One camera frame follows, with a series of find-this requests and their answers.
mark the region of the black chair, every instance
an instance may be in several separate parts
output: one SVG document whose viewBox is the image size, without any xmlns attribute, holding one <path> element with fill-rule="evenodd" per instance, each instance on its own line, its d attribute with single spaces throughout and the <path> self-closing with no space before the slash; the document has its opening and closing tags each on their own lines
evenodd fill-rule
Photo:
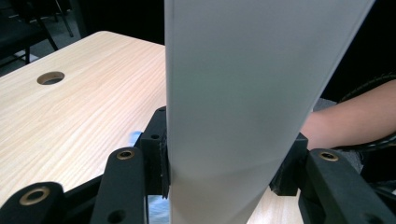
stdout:
<svg viewBox="0 0 396 224">
<path fill-rule="evenodd" d="M 70 29 L 69 23 L 67 22 L 64 16 L 66 14 L 66 10 L 71 8 L 68 0 L 28 0 L 28 1 L 32 3 L 33 7 L 35 8 L 35 11 L 40 17 L 52 15 L 54 16 L 55 21 L 58 21 L 56 14 L 60 13 L 62 20 L 64 21 L 64 25 L 66 26 L 67 31 L 70 34 L 70 37 L 74 36 L 72 30 Z"/>
<path fill-rule="evenodd" d="M 98 31 L 164 44 L 163 0 L 71 0 L 81 37 Z"/>
<path fill-rule="evenodd" d="M 48 39 L 54 50 L 58 49 L 43 21 L 36 15 L 32 6 L 22 0 L 12 0 L 11 4 L 20 17 L 25 19 L 26 23 L 0 15 L 0 30 L 2 31 L 0 34 L 0 59 L 21 50 L 25 50 L 25 54 L 1 64 L 0 67 L 15 62 L 23 56 L 25 57 L 25 63 L 28 64 L 30 62 L 30 47 L 45 39 Z M 29 23 L 32 18 L 36 19 L 39 26 Z"/>
</svg>

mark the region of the wooden table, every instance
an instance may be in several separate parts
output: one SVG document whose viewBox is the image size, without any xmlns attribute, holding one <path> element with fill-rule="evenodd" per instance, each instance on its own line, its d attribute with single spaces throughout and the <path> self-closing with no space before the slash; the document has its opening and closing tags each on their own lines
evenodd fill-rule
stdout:
<svg viewBox="0 0 396 224">
<path fill-rule="evenodd" d="M 68 191 L 101 175 L 108 155 L 166 105 L 164 50 L 100 32 L 1 77 L 0 204 L 36 182 Z M 54 71 L 64 79 L 37 83 Z M 267 190 L 248 223 L 301 223 L 296 204 Z"/>
</svg>

